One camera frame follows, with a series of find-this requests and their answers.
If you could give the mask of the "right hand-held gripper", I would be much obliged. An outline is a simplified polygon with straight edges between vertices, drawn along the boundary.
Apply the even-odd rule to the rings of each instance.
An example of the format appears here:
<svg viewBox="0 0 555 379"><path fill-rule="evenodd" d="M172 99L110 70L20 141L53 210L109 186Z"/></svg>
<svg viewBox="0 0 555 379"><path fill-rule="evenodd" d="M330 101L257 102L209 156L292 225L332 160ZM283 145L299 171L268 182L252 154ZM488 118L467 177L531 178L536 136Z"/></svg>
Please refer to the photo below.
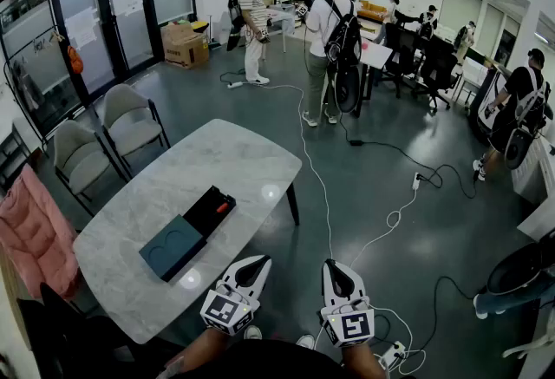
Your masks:
<svg viewBox="0 0 555 379"><path fill-rule="evenodd" d="M347 265L328 258L322 267L323 328L334 347L368 342L375 335L375 314L362 278ZM334 305L335 302L351 302Z"/></svg>

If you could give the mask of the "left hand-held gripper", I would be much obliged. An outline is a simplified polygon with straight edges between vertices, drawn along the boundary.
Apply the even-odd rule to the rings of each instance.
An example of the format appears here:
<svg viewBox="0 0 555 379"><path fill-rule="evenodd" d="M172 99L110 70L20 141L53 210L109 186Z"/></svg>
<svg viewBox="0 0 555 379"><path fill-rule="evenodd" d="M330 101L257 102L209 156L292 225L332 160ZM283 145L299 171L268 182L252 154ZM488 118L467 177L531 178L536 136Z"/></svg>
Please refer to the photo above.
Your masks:
<svg viewBox="0 0 555 379"><path fill-rule="evenodd" d="M229 266L216 288L209 290L200 316L204 323L227 336L245 330L260 307L258 301L272 267L271 257L243 258Z"/></svg>

